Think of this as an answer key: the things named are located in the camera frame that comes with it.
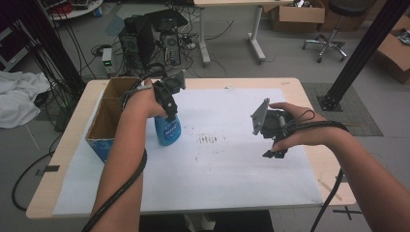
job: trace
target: floor mat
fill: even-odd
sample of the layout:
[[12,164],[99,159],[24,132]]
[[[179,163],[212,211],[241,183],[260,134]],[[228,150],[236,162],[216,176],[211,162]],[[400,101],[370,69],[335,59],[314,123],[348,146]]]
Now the floor mat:
[[322,111],[317,96],[325,96],[333,83],[302,83],[314,111],[325,118],[343,123],[354,136],[383,136],[365,105],[351,86],[340,101],[342,111]]

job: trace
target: table leg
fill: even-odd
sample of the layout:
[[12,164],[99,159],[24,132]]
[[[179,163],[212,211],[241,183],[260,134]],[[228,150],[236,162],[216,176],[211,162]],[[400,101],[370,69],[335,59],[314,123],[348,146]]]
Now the table leg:
[[262,16],[262,10],[263,10],[263,7],[258,6],[258,8],[256,9],[256,16],[255,16],[255,23],[253,25],[253,31],[252,33],[248,33],[250,44],[252,45],[259,59],[259,65],[262,64],[262,62],[266,60],[265,54],[263,53],[262,48],[260,48],[260,45],[256,40],[257,31],[259,29],[260,17]]
[[201,49],[201,54],[202,54],[202,61],[203,61],[203,66],[206,68],[211,64],[211,59],[209,57],[208,53],[208,48],[206,47],[205,44],[205,20],[204,20],[204,11],[205,8],[200,9],[200,34],[199,34],[199,49]]

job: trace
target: white towel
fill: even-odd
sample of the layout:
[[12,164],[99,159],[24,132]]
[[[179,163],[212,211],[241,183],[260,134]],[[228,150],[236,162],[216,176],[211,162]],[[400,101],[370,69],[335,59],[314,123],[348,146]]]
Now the white towel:
[[0,128],[14,128],[34,119],[36,96],[49,89],[44,74],[0,71]]

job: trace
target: gray floor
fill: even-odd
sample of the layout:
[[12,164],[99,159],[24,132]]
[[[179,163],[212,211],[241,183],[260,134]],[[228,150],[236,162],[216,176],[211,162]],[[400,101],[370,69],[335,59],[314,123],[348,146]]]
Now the gray floor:
[[[90,49],[93,46],[113,43],[115,38],[107,36],[105,29],[120,7],[135,5],[104,4],[102,17],[88,14],[71,20],[71,26],[88,61],[92,59]],[[202,67],[198,49],[194,51],[194,64],[187,72],[187,77],[297,77],[302,82],[333,83],[345,64],[340,63],[338,55],[332,51],[325,54],[321,64],[316,63],[315,57],[320,47],[310,45],[306,50],[302,50],[302,43],[304,39],[315,38],[317,33],[273,32],[269,21],[264,17],[261,20],[258,40],[270,62],[258,65],[247,41],[247,32],[250,32],[252,27],[254,7],[209,8],[206,13],[207,35],[217,35],[232,19],[235,21],[226,34],[207,42],[213,61],[209,68]],[[344,49],[347,54],[352,54],[369,24],[370,22],[366,22],[356,32],[337,35],[339,40],[346,42]],[[198,23],[194,23],[194,26],[193,31],[198,32]],[[66,49],[79,67],[78,56],[64,26],[60,27],[59,32]],[[99,61],[94,61],[90,66],[98,78],[104,77],[103,66]],[[14,71],[38,73],[40,69],[30,57],[26,57]],[[401,85],[370,60],[353,86],[384,134],[382,137],[358,139],[410,188],[410,172],[407,168],[410,161],[410,85]],[[0,129],[0,231],[78,231],[85,224],[86,218],[28,219],[24,212],[15,208],[12,203],[11,193],[18,176],[34,160],[48,152],[49,146],[58,135],[59,133],[54,131],[53,126],[47,121],[33,120],[14,129]],[[46,159],[36,165],[22,180],[17,190],[17,201],[21,205],[29,204],[41,179],[35,175],[35,171],[44,168],[48,161],[49,159]],[[357,205],[348,206],[348,209],[360,211]],[[352,214],[349,218],[347,214],[333,213],[333,210],[344,210],[344,207],[329,208],[321,219],[317,231],[369,231],[362,215]],[[318,211],[318,208],[272,210],[271,215],[276,231],[309,231]],[[198,220],[198,215],[191,216],[193,221]]]

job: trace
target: white paper sheet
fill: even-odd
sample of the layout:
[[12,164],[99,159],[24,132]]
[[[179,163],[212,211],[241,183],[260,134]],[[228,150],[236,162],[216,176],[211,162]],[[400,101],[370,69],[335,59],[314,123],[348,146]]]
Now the white paper sheet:
[[[302,147],[284,159],[263,158],[272,140],[252,134],[250,115],[266,98],[283,102],[280,89],[185,90],[174,98],[182,125],[174,144],[159,145],[148,121],[143,213],[323,203]],[[53,214],[89,215],[102,169],[81,138]]]

